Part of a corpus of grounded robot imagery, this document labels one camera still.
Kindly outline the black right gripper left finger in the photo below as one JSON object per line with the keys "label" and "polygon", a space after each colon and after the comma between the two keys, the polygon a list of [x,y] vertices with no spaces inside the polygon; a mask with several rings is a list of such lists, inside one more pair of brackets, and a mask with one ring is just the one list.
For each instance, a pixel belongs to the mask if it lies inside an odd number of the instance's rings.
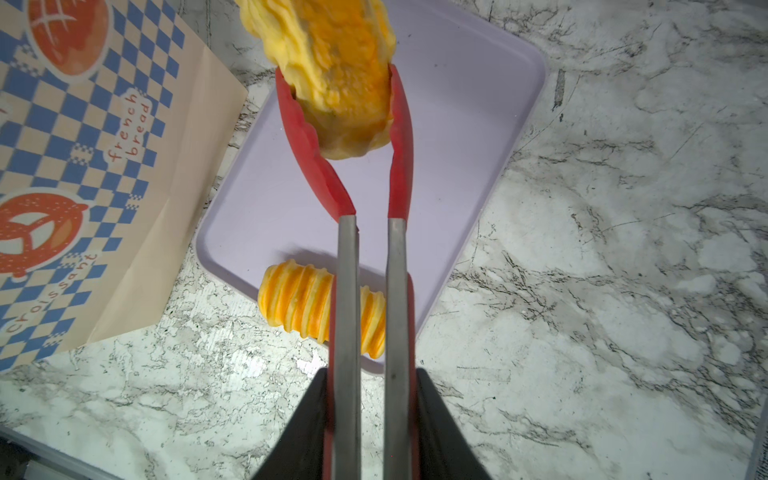
{"label": "black right gripper left finger", "polygon": [[327,415],[326,368],[319,369],[275,447],[252,480],[321,480]]}

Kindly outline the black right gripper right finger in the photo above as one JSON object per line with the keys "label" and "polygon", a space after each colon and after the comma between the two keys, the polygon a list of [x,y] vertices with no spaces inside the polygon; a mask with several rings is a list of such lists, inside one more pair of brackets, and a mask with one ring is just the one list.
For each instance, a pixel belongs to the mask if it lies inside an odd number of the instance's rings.
{"label": "black right gripper right finger", "polygon": [[416,382],[419,478],[490,480],[425,369]]}

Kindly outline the red silicone steel tongs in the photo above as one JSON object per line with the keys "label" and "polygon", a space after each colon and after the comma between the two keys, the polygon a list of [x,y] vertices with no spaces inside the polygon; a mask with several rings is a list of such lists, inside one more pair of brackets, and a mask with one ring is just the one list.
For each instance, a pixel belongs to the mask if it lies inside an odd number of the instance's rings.
{"label": "red silicone steel tongs", "polygon": [[[407,267],[414,137],[405,89],[396,66],[390,71],[390,140],[387,222],[386,364],[384,374],[383,476],[420,476],[417,381],[414,362],[414,294]],[[326,382],[322,474],[326,479],[361,476],[361,292],[359,230],[354,203],[331,163],[320,153],[315,129],[291,87],[276,77],[284,132],[316,198],[338,225],[335,280],[331,296],[329,367]]]}

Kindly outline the blue checkered paper bag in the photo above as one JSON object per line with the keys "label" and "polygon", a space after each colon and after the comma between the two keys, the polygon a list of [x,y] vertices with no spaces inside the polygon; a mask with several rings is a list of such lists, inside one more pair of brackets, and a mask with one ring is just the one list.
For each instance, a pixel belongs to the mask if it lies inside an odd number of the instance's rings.
{"label": "blue checkered paper bag", "polygon": [[156,323],[246,91],[166,1],[1,5],[1,367]]}

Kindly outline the yellow glazed danish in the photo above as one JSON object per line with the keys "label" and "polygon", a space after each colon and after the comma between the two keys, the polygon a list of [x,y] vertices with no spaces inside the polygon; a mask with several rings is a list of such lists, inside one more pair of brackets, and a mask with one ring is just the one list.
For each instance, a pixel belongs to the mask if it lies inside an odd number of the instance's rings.
{"label": "yellow glazed danish", "polygon": [[389,143],[396,37],[381,1],[241,1],[244,28],[292,87],[329,160]]}

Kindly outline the ridged spiral bread roll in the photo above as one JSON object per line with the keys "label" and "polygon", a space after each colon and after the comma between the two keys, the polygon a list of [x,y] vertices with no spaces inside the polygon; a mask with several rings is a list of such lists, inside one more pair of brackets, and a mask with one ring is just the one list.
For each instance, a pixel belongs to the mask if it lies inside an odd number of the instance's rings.
{"label": "ridged spiral bread roll", "polygon": [[[300,265],[294,260],[272,265],[266,270],[259,287],[259,311],[272,327],[325,343],[330,339],[334,281],[334,275],[325,268]],[[360,305],[360,352],[378,359],[385,352],[385,296],[363,286]]]}

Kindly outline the lilac plastic tray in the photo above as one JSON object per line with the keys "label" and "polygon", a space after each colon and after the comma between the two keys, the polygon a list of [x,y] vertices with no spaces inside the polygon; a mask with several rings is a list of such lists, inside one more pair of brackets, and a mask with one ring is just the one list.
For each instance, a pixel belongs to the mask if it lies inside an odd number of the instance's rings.
{"label": "lilac plastic tray", "polygon": [[[410,108],[415,170],[407,265],[422,327],[544,86],[530,43],[448,1],[390,1],[393,59]],[[268,267],[334,271],[337,227],[307,185],[270,94],[207,209],[201,266],[248,298]]]}

